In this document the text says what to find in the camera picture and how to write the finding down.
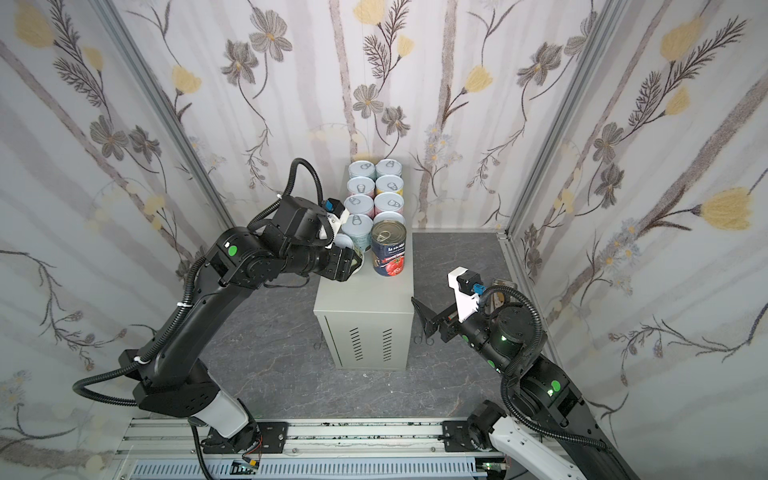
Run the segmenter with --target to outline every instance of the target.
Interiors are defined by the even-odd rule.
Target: red tomato
[[[398,273],[402,272],[402,266],[405,263],[405,259],[403,257],[396,258],[393,261],[386,264],[386,272],[389,276],[395,276]]]

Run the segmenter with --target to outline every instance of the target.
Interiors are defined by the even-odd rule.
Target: marble surface
[[[440,311],[453,301],[457,266],[485,283],[509,278],[494,233],[416,233],[416,298]],[[286,275],[281,283],[300,283]],[[300,290],[259,290],[233,312],[202,358],[216,380],[256,417],[467,416],[485,399],[501,404],[499,377],[460,339],[411,343],[405,372],[337,370],[312,308],[318,277]],[[412,334],[419,334],[414,316]]]

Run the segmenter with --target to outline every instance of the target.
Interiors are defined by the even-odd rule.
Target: food can
[[[397,175],[398,177],[401,177],[402,165],[397,160],[385,158],[376,164],[376,175],[379,177],[382,175]]]
[[[371,247],[371,228],[373,220],[368,215],[350,215],[346,222],[341,226],[342,232],[349,235],[352,242],[362,252],[368,251]]]
[[[355,242],[352,241],[351,238],[349,238],[349,235],[345,233],[337,233],[336,236],[333,238],[333,244],[337,247],[341,248],[351,248],[352,250],[355,250],[355,253],[360,257],[361,263],[359,267],[353,272],[357,273],[360,270],[360,267],[366,262],[366,256],[362,254],[362,250],[360,250],[357,245],[355,245]]]
[[[376,191],[376,182],[370,177],[352,177],[346,183],[346,189],[349,192],[347,197],[349,195],[363,194],[373,198],[375,195],[373,192]]]
[[[368,177],[376,179],[376,165],[367,160],[358,160],[349,164],[349,178]]]
[[[394,220],[395,222],[400,222],[403,225],[406,224],[406,219],[404,216],[398,214],[397,212],[382,212],[373,218],[373,224],[376,225],[378,222],[383,222],[384,220]]]
[[[405,204],[405,200],[402,199],[401,194],[395,192],[384,192],[383,194],[376,195],[373,199],[373,206],[376,215],[382,212],[397,212],[402,214],[402,206]]]
[[[355,194],[344,200],[344,207],[351,214],[368,215],[373,218],[373,199],[368,195]]]
[[[384,192],[395,192],[402,195],[402,178],[397,175],[382,175],[376,179],[376,195]]]
[[[406,226],[384,220],[371,230],[373,269],[383,276],[395,276],[406,264]]]

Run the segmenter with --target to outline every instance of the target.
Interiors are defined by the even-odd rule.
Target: dark blue can
[[[395,276],[406,264],[406,226],[394,220],[378,222],[371,230],[373,269],[383,276]]]

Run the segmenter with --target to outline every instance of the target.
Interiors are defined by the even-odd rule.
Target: wallpaper
[[[235,221],[294,157],[413,170],[422,229],[505,228],[602,2],[115,0]],[[300,175],[296,193],[312,198]]]
[[[71,385],[151,338],[221,226],[87,2],[0,3],[0,58],[0,477],[100,478],[139,411]]]
[[[631,2],[515,249],[641,478],[768,472],[768,5]]]

